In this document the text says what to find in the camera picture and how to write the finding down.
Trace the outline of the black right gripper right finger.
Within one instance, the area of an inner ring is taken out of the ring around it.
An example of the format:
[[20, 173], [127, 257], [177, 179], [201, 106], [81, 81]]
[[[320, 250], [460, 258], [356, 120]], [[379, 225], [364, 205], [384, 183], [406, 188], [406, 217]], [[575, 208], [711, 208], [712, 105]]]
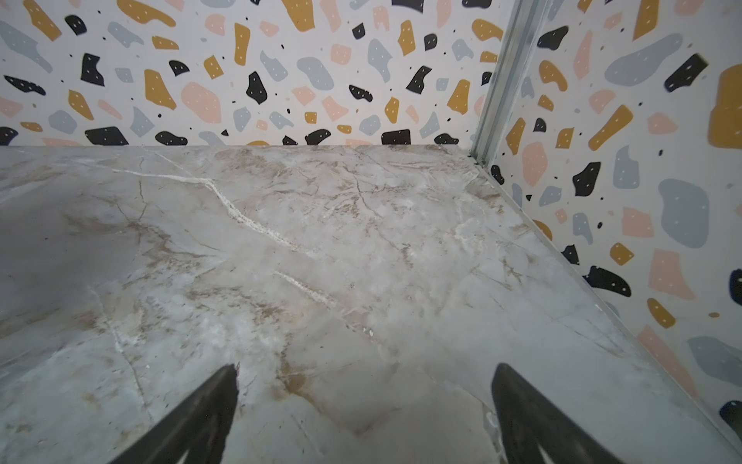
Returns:
[[614, 463], [621, 460], [552, 404], [507, 363], [491, 383], [502, 445], [509, 463]]

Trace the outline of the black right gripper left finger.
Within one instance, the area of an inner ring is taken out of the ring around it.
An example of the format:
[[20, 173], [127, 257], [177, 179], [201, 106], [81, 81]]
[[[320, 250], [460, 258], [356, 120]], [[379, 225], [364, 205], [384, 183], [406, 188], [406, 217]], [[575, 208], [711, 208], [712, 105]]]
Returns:
[[238, 404], [238, 370], [224, 365], [115, 463], [220, 463]]

